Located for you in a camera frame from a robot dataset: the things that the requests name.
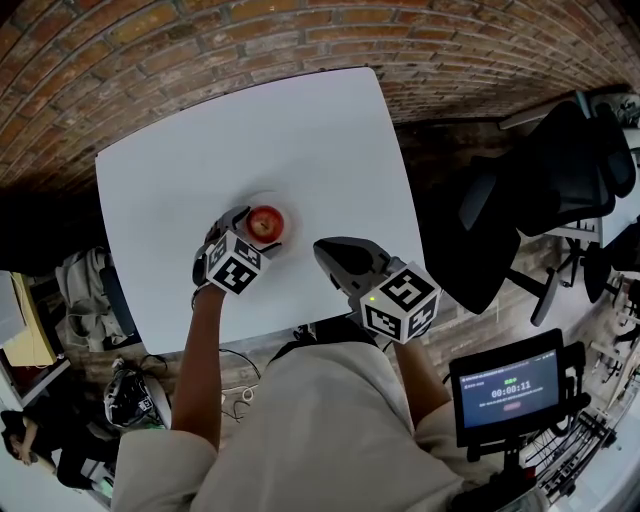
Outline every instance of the gray cloth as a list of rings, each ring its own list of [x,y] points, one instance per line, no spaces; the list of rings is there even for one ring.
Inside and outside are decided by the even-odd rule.
[[[91,352],[103,352],[103,341],[111,338],[117,345],[127,337],[111,309],[100,279],[100,270],[111,258],[98,247],[79,252],[56,268],[56,279],[67,305],[65,335],[69,343],[88,346]]]

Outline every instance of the monitor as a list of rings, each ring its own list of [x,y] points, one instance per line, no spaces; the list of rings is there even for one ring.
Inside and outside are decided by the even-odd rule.
[[[451,362],[458,446],[499,441],[561,419],[562,332]]]
[[[465,427],[510,420],[558,405],[555,350],[460,377]]]

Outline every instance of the beige shirt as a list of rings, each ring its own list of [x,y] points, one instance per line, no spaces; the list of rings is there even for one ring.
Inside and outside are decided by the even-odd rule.
[[[297,348],[255,391],[219,454],[186,432],[125,435],[112,510],[445,510],[500,470],[456,447],[452,402],[414,431],[388,359],[364,343]]]

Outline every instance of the brick wall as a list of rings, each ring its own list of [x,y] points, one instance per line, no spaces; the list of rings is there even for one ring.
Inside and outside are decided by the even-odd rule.
[[[128,133],[322,69],[374,68],[396,122],[637,86],[616,13],[608,0],[24,0],[0,28],[0,187],[78,193]]]

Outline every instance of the table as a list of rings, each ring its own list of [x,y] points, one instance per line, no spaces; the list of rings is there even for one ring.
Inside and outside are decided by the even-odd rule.
[[[300,225],[265,275],[225,299],[222,343],[349,311],[315,261],[319,238],[369,238],[424,267],[396,135],[367,68],[202,103],[102,151],[96,167],[113,259],[151,353],[184,348],[194,253],[213,221],[258,192],[286,197]]]

